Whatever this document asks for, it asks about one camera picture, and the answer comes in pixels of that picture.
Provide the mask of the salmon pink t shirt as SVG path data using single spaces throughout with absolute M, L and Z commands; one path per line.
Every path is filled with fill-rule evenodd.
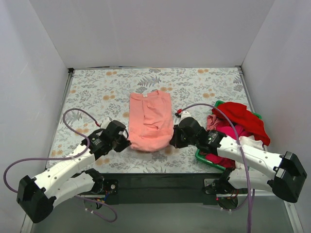
M 173 136 L 170 94 L 160 90 L 130 94 L 128 132 L 133 150 L 155 152 L 167 147 Z

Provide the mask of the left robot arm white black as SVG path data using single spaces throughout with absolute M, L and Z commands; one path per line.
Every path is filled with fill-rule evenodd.
M 84 192 L 99 194 L 104 177 L 95 169 L 84 168 L 110 151 L 121 152 L 130 141 L 126 126 L 107 118 L 99 129 L 83 141 L 67 157 L 44 172 L 19 181 L 17 203 L 33 223 L 39 223 L 51 214 L 54 207 Z

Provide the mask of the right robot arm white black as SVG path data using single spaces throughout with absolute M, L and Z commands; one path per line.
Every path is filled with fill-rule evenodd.
M 213 194 L 250 188 L 272 192 L 284 201 L 296 203 L 307 178 L 295 153 L 277 154 L 239 145 L 222 132 L 205 130 L 190 116 L 174 125 L 170 144 L 175 148 L 195 146 L 205 153 L 211 152 L 244 165 L 240 169 L 227 168 L 219 179 L 207 185 L 206 191 Z

